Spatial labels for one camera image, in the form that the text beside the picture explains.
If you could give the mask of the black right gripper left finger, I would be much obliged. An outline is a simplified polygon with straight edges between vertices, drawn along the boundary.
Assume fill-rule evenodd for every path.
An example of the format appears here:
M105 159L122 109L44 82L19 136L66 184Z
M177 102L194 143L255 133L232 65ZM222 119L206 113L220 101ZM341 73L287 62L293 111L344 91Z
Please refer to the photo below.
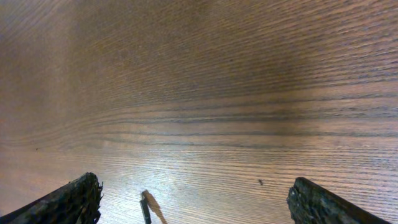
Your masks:
M87 172L57 190L1 217L8 224L95 224L99 221L101 192L97 176Z

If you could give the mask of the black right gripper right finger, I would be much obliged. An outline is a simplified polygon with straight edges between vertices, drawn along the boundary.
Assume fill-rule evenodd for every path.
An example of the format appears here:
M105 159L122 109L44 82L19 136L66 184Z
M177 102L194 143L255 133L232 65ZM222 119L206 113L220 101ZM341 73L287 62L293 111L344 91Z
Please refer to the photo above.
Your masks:
M289 189L287 205L295 224L389 224L304 177Z

